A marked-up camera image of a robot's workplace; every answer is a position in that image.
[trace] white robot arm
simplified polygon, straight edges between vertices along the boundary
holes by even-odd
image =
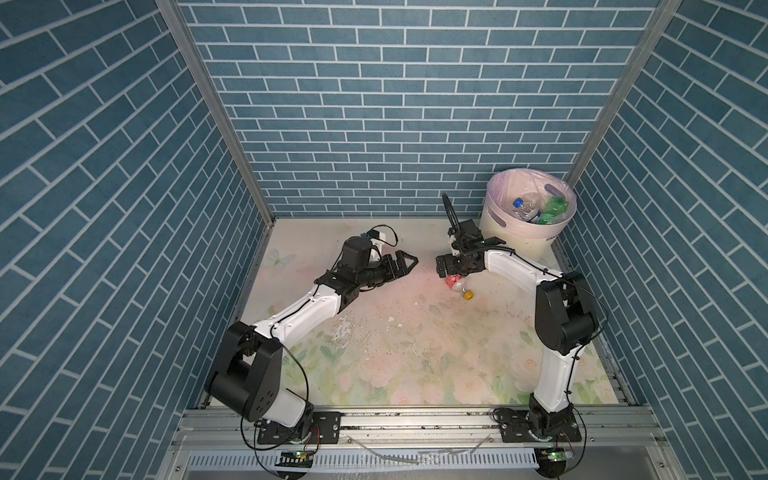
[[[467,276],[490,270],[535,295],[535,329],[546,348],[528,402],[528,422],[537,438],[557,435],[572,418],[569,389],[577,355],[598,331],[587,280],[580,273],[562,273],[521,257],[496,237],[484,238],[472,220],[459,223],[445,194],[443,203],[451,221],[452,253],[435,259],[438,275]]]
[[[374,229],[349,238],[336,264],[315,279],[316,287],[305,296],[268,319],[230,326],[211,366],[206,392],[248,422],[267,419],[304,438],[314,406],[307,398],[280,388],[283,350],[290,354],[290,347],[344,310],[361,288],[381,286],[411,272],[419,259],[402,250],[395,252],[395,258],[382,255],[385,242],[384,233]],[[251,356],[249,364],[245,358]]]

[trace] plastic bag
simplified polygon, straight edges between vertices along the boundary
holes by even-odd
[[[561,223],[573,217],[576,194],[564,181],[549,174],[528,168],[515,168],[496,174],[488,182],[487,195],[510,218],[523,221],[516,212],[514,202],[518,198],[536,199],[538,209],[544,213],[551,198],[560,194],[567,202],[565,212],[548,218],[547,225]]]

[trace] floral floor mat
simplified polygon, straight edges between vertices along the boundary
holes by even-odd
[[[534,299],[488,271],[468,278],[464,300],[435,272],[448,253],[447,220],[278,220],[243,315],[255,323],[313,287],[343,241],[377,223],[397,230],[397,249],[416,255],[410,275],[360,296],[291,351],[310,381],[310,401],[328,406],[528,403],[543,346],[533,328]],[[382,252],[393,253],[386,247]],[[542,260],[555,267],[554,257]],[[617,403],[604,368],[587,347],[571,399]],[[304,395],[298,367],[285,356],[283,386]]]

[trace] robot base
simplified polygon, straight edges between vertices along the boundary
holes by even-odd
[[[339,412],[314,412],[312,414],[312,422],[310,423],[310,438],[307,440],[308,445],[317,445],[317,428],[320,431],[320,443],[323,445],[339,443],[339,428],[341,422],[341,413]],[[291,429],[276,423],[262,422],[259,425],[261,430],[259,431],[259,444],[260,445],[275,445],[281,443],[288,436],[290,436]],[[293,446],[289,443],[285,444],[286,447]]]
[[[504,443],[524,442],[548,442],[547,438],[539,438],[531,433],[531,424],[528,421],[528,410],[513,410],[499,408],[494,411],[494,417],[498,422]],[[558,437],[559,442],[576,445],[581,441],[581,432],[578,429],[573,412],[570,418],[557,427],[557,431],[546,432],[547,436]]]

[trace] white trash can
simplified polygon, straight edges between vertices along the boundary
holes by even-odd
[[[547,184],[560,190],[568,201],[568,210],[559,222],[538,225],[519,220],[509,213],[508,206],[518,197],[531,193],[542,198],[551,197],[545,190]],[[538,170],[513,168],[499,172],[488,182],[480,230],[483,237],[501,238],[521,255],[538,260],[575,213],[576,193],[570,185]]]

